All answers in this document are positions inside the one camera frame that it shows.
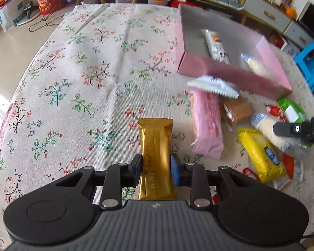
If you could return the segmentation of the gold snack bar wrapper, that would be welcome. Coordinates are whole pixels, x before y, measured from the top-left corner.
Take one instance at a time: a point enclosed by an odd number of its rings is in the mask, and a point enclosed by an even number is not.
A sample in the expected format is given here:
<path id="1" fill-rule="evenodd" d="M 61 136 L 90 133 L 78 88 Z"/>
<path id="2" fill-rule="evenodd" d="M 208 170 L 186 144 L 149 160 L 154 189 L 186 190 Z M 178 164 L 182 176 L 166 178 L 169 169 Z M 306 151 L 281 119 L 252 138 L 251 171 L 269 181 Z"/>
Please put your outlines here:
<path id="1" fill-rule="evenodd" d="M 140 152 L 143 156 L 140 200 L 176 199 L 170 161 L 173 123 L 170 118 L 141 118 L 138 121 Z"/>

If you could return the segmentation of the yellow snack bag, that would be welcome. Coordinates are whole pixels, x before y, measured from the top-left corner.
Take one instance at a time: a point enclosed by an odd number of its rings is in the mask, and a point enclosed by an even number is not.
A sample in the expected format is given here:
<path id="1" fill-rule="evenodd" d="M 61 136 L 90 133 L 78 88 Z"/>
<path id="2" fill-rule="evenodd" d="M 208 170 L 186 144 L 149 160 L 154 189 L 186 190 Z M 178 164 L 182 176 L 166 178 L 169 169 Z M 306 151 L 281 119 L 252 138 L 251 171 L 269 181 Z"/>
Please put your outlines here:
<path id="1" fill-rule="evenodd" d="M 273 146 L 260 131 L 239 128 L 237 132 L 238 139 L 248 153 L 261 182 L 272 181 L 286 175 Z"/>

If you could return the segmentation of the white zigzag snack packet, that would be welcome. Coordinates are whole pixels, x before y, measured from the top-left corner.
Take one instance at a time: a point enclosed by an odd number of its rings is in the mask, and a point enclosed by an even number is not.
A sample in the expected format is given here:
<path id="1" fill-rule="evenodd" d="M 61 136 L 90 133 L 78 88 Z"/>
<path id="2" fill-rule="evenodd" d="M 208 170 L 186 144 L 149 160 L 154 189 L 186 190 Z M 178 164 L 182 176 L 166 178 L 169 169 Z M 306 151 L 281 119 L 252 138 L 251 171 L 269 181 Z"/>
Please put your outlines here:
<path id="1" fill-rule="evenodd" d="M 188 81 L 187 86 L 232 99 L 239 98 L 239 91 L 235 84 L 209 75 L 203 75 Z"/>

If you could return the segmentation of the clear bag white crackers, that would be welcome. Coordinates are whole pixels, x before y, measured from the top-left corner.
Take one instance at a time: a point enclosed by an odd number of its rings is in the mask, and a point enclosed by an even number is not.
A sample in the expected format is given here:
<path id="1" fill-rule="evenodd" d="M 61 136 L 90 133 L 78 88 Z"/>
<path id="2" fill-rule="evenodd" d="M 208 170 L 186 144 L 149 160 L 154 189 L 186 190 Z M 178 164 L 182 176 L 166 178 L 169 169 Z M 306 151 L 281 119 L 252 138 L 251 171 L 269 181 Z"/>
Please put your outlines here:
<path id="1" fill-rule="evenodd" d="M 268 78 L 269 70 L 266 68 L 265 64 L 263 64 L 258 59 L 248 56 L 244 53 L 241 54 L 242 60 L 247 64 L 248 68 L 256 75 Z"/>

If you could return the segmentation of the green snack bag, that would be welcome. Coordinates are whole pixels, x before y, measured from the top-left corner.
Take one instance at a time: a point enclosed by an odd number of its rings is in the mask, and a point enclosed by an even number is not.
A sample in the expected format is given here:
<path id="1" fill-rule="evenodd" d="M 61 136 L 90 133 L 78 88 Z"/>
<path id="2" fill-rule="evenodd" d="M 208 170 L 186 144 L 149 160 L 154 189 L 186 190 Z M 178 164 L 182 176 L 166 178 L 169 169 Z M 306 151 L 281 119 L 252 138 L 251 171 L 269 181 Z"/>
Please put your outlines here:
<path id="1" fill-rule="evenodd" d="M 284 114 L 290 123 L 302 123 L 308 120 L 305 111 L 294 101 L 284 98 L 278 101 L 278 106 L 284 111 Z"/>

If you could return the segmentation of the white shopping bag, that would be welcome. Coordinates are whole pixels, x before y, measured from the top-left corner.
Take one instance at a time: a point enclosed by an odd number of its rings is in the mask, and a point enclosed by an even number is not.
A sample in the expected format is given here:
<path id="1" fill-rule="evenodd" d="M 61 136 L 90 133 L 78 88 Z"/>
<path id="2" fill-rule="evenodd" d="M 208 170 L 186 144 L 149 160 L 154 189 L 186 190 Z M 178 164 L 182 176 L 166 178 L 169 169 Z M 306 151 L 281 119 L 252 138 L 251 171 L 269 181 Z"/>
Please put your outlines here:
<path id="1" fill-rule="evenodd" d="M 24 13 L 24 0 L 0 0 L 0 25 L 3 31 L 13 28 Z"/>

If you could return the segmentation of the pink wafer packet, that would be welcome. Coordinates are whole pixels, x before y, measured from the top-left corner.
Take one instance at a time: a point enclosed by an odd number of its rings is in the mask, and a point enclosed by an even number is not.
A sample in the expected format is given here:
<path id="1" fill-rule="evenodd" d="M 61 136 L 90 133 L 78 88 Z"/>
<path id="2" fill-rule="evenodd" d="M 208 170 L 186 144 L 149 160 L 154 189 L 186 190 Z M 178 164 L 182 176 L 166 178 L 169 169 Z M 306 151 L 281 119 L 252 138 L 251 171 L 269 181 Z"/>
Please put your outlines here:
<path id="1" fill-rule="evenodd" d="M 206 158 L 219 159 L 224 144 L 218 96 L 199 89 L 192 89 L 190 93 L 194 129 L 192 152 Z"/>

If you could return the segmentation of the brown biscuit packet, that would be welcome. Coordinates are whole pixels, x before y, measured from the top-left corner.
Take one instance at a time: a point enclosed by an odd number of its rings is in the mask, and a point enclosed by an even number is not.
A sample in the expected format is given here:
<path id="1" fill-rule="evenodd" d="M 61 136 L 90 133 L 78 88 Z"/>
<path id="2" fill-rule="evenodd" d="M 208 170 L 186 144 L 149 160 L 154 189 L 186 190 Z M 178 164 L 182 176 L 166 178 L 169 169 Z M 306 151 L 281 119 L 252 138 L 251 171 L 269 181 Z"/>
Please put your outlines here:
<path id="1" fill-rule="evenodd" d="M 253 114 L 250 103 L 242 96 L 237 99 L 221 97 L 220 107 L 230 130 L 235 128 L 237 124 L 248 120 Z"/>

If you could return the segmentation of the pink cardboard box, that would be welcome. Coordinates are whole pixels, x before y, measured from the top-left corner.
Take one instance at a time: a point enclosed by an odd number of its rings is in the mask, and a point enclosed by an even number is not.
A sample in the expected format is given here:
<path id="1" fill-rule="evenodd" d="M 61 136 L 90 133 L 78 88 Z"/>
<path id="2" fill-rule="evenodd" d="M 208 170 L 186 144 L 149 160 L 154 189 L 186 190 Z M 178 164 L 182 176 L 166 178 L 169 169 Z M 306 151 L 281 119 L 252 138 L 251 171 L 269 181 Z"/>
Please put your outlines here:
<path id="1" fill-rule="evenodd" d="M 181 4 L 176 38 L 178 73 L 182 75 L 221 78 L 273 100 L 293 92 L 274 46 L 235 21 Z"/>

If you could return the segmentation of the red candy packet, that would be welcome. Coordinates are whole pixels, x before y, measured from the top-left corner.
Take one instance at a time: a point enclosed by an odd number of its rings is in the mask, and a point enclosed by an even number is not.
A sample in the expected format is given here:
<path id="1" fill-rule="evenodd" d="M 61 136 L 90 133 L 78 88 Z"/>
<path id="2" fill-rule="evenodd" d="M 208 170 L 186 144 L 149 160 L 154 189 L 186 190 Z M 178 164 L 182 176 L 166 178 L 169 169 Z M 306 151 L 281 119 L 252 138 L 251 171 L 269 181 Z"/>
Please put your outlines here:
<path id="1" fill-rule="evenodd" d="M 267 111 L 270 115 L 272 115 L 272 116 L 278 118 L 280 121 L 283 121 L 283 122 L 286 122 L 286 121 L 287 121 L 286 115 L 284 114 L 284 111 L 281 109 L 280 106 L 278 106 L 278 105 L 273 105 L 273 104 L 267 104 L 267 105 L 265 106 L 265 108 L 266 108 L 266 111 Z"/>

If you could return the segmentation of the clear bag rice crackers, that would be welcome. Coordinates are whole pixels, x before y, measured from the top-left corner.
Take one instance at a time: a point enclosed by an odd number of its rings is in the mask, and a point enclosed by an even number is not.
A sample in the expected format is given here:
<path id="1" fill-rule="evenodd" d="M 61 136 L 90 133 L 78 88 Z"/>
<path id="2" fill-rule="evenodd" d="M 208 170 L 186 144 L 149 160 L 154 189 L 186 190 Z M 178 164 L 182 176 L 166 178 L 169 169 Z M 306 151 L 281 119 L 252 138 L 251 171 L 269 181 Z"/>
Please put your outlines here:
<path id="1" fill-rule="evenodd" d="M 256 113 L 251 117 L 252 126 L 260 131 L 280 151 L 294 158 L 303 158 L 308 153 L 308 148 L 298 139 L 281 137 L 273 132 L 278 118 L 266 115 L 265 113 Z"/>

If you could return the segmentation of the red cardboard box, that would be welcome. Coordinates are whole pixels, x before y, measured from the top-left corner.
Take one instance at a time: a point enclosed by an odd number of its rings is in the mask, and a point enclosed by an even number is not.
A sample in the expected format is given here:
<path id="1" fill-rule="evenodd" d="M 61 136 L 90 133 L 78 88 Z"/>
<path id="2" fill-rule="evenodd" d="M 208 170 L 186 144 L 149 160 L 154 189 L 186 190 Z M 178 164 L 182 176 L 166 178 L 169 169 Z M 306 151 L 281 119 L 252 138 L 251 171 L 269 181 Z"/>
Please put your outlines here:
<path id="1" fill-rule="evenodd" d="M 173 8 L 178 8 L 179 5 L 187 5 L 202 8 L 198 3 L 195 3 L 194 0 L 171 0 L 169 3 L 169 6 Z"/>

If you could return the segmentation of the orange fruit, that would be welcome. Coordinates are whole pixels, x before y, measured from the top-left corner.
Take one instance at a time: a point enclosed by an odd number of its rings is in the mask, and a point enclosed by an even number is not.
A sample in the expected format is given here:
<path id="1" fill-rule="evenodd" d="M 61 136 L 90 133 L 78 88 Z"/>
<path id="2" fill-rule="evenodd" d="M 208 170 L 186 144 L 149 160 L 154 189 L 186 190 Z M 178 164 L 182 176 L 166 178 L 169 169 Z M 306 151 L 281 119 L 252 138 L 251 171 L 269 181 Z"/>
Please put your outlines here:
<path id="1" fill-rule="evenodd" d="M 294 8 L 292 7 L 287 7 L 285 9 L 285 13 L 286 15 L 290 18 L 290 19 L 297 19 L 297 12 Z"/>

